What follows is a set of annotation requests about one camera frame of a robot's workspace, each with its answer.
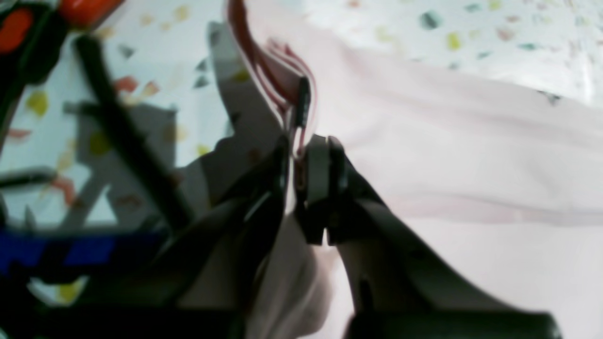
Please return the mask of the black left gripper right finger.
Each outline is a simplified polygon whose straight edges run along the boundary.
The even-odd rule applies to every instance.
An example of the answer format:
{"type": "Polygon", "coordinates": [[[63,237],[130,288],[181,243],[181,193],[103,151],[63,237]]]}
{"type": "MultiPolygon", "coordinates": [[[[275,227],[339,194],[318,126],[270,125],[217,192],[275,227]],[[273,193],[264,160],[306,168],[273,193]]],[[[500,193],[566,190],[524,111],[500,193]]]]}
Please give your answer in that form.
{"type": "Polygon", "coordinates": [[[296,165],[296,216],[308,243],[338,250],[354,316],[347,339],[560,339],[549,313],[486,293],[386,206],[335,137],[313,135],[296,165]]]}

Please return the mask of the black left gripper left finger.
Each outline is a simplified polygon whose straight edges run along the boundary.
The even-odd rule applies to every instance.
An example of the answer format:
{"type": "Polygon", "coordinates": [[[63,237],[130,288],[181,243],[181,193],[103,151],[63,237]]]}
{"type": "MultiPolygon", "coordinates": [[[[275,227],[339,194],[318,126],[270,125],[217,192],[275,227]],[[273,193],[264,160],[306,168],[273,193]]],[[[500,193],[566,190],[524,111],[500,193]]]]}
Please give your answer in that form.
{"type": "Polygon", "coordinates": [[[241,177],[220,203],[190,226],[157,258],[123,277],[108,277],[73,307],[40,313],[33,339],[241,339],[240,307],[272,250],[284,218],[289,142],[278,139],[272,155],[241,177]],[[234,306],[185,306],[186,294],[217,262],[222,245],[235,246],[227,271],[234,283],[205,283],[202,292],[226,292],[234,306]]]}

